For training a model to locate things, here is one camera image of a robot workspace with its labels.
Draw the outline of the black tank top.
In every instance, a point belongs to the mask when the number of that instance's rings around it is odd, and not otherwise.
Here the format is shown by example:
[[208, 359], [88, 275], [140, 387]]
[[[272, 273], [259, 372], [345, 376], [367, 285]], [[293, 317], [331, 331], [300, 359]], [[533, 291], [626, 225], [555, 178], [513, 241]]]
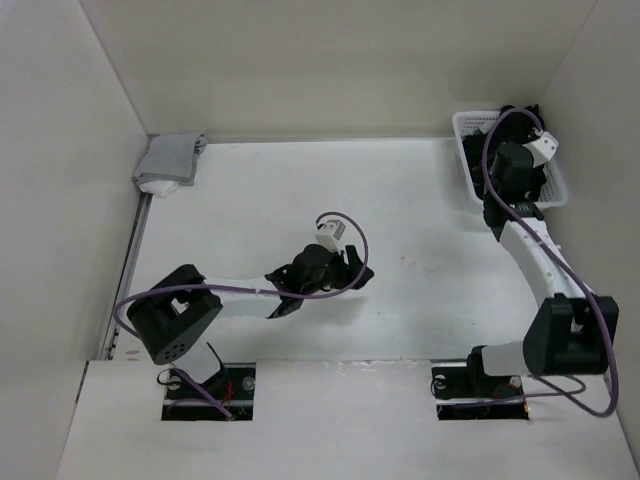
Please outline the black tank top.
[[[462, 136], [462, 146], [466, 156], [466, 163], [476, 197], [484, 198], [484, 177], [481, 167], [481, 155], [486, 140], [487, 132], [492, 128], [495, 120], [479, 120], [473, 130]], [[512, 113], [498, 126], [491, 137], [488, 150], [488, 167], [491, 167], [497, 147], [503, 143], [524, 145], [536, 140], [539, 136], [535, 133], [535, 122], [523, 113]], [[527, 197], [537, 201], [540, 198], [542, 187], [547, 183], [547, 178], [542, 166], [535, 167], [529, 181]]]

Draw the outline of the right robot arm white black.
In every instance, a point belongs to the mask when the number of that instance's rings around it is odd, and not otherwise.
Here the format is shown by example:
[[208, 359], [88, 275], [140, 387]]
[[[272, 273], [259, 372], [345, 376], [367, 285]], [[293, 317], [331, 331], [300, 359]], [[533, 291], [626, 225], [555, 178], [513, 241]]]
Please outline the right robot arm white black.
[[472, 349], [463, 380], [475, 395], [487, 395], [500, 379], [514, 376], [599, 375], [609, 367], [588, 288], [548, 255], [562, 257], [541, 210], [528, 198], [533, 173], [533, 154], [513, 143], [501, 144], [488, 162], [496, 194], [484, 195], [483, 218], [516, 261], [538, 311], [523, 340]]

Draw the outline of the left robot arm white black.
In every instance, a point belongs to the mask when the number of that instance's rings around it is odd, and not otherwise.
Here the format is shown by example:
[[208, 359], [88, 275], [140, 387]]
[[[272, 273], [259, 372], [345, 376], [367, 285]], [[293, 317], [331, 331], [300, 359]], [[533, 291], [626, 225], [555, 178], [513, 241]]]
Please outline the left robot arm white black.
[[230, 291], [204, 289], [205, 276], [185, 264], [158, 283], [154, 295], [131, 303], [126, 315], [151, 360], [190, 376], [190, 386], [206, 399], [224, 387], [223, 361], [203, 335], [216, 319], [279, 319], [298, 311], [308, 296], [359, 290], [374, 272], [356, 247], [335, 252], [306, 246], [285, 264], [252, 283], [240, 281]]

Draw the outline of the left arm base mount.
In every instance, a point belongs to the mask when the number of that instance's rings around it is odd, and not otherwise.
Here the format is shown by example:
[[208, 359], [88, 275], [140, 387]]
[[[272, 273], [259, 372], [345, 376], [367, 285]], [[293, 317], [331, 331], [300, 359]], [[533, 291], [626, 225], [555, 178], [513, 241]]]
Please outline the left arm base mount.
[[174, 369], [161, 370], [156, 383], [164, 388], [161, 419], [163, 421], [251, 421], [256, 391], [255, 363], [227, 363], [204, 386], [214, 399], [230, 413], [227, 417], [208, 402]]

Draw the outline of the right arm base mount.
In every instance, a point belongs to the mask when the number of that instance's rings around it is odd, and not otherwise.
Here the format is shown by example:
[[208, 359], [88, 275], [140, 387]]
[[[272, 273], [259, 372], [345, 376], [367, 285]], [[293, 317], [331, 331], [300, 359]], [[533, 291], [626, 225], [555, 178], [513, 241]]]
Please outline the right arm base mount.
[[431, 373], [430, 389], [441, 421], [529, 419], [518, 376], [473, 379], [464, 362], [434, 363]]

